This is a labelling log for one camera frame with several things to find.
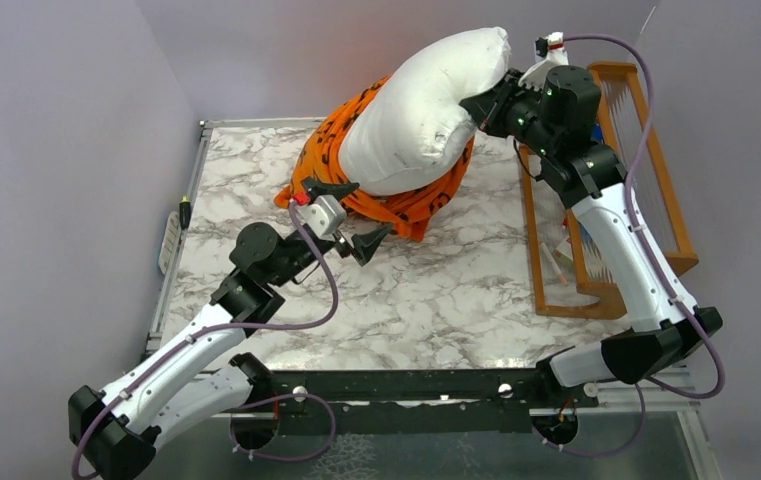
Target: white marble tabletop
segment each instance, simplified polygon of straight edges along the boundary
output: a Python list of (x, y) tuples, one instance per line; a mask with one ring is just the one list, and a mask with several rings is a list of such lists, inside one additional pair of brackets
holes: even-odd
[[(282, 235), (293, 231), (273, 198), (312, 130), (310, 122), (214, 130), (163, 341), (188, 324), (232, 270), (228, 255), (244, 225), (265, 221)], [(623, 321), (534, 313), (519, 174), (510, 144), (478, 136), (459, 192), (432, 219), (423, 243), (389, 237), (364, 267), (329, 254), (341, 296), (329, 323), (297, 332), (260, 330), (210, 367), (240, 352), (253, 353), (271, 369), (528, 367), (627, 328)], [(559, 240), (543, 231), (546, 240)], [(271, 322), (312, 321), (330, 305), (320, 270), (279, 291), (286, 304)], [(585, 301), (555, 281), (548, 295)]]

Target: orange cloth with black pattern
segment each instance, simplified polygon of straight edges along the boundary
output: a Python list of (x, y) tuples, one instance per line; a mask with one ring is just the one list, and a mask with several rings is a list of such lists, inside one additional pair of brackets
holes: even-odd
[[(274, 199), (277, 206), (287, 208), (291, 197), (304, 191), (301, 180), (307, 177), (314, 176), (323, 183), (348, 182), (339, 166), (339, 147), (348, 129), (388, 79), (389, 77), (383, 78), (337, 108), (315, 130), (301, 150), (291, 183)], [(426, 187), (382, 198), (373, 198), (362, 190), (357, 190), (342, 203), (350, 214), (358, 213), (381, 223), (392, 223), (395, 226), (394, 234), (421, 242), (430, 217), (447, 205), (457, 193), (473, 147), (472, 138), (451, 170)]]

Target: gray wall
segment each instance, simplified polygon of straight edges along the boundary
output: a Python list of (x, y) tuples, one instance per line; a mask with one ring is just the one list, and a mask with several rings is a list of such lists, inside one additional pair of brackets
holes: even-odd
[[(424, 46), (509, 31), (515, 64), (555, 30), (635, 40), (657, 0), (137, 0), (201, 118), (323, 116)], [(572, 46), (580, 64), (618, 49)]]
[[(639, 46), (701, 257), (685, 281), (726, 321), (728, 386), (703, 408), (710, 438), (725, 478), (761, 478), (761, 2), (663, 0)], [(692, 369), (712, 386), (703, 351)]]
[(0, 479), (66, 478), (68, 395), (137, 362), (196, 121), (132, 0), (0, 1)]

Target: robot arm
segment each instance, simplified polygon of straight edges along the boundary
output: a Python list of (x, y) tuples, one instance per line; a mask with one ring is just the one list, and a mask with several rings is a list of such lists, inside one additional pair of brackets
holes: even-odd
[(699, 307), (678, 282), (653, 236), (643, 231), (640, 238), (639, 230), (646, 227), (636, 202), (627, 204), (625, 168), (612, 148), (591, 139), (601, 100), (591, 74), (557, 55), (561, 35), (540, 39), (537, 48), (544, 58), (533, 73), (510, 70), (491, 91), (461, 105), (487, 135), (512, 136), (538, 154), (542, 172), (537, 179), (589, 232), (632, 325), (622, 334), (542, 360), (537, 368), (554, 391), (599, 380), (635, 384), (700, 345), (698, 332), (684, 321), (684, 309), (708, 335), (721, 328), (722, 320), (714, 307)]
[[(99, 391), (83, 386), (70, 397), (69, 433), (78, 446), (74, 478), (84, 478), (77, 467), (79, 457), (85, 456), (103, 478), (133, 479), (163, 445), (187, 428), (229, 408), (273, 396), (268, 382), (257, 381), (267, 369), (250, 354), (233, 357), (229, 366), (205, 380), (195, 377), (252, 335), (254, 324), (273, 317), (284, 299), (272, 286), (294, 282), (318, 255), (334, 249), (365, 265), (392, 229), (383, 226), (348, 242), (338, 230), (346, 218), (339, 202), (358, 185), (328, 185), (312, 178), (303, 184), (307, 193), (295, 201), (305, 224), (285, 238), (263, 222), (243, 228), (230, 254), (236, 268), (186, 328), (118, 380)], [(297, 330), (327, 318), (304, 326), (267, 328)]]

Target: white pillow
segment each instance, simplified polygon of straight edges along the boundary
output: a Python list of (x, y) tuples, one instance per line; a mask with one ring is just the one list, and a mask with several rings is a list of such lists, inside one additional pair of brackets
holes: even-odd
[(438, 180), (477, 129), (459, 102), (498, 83), (509, 58), (499, 27), (458, 33), (413, 55), (348, 131), (339, 149), (342, 171), (375, 196)]

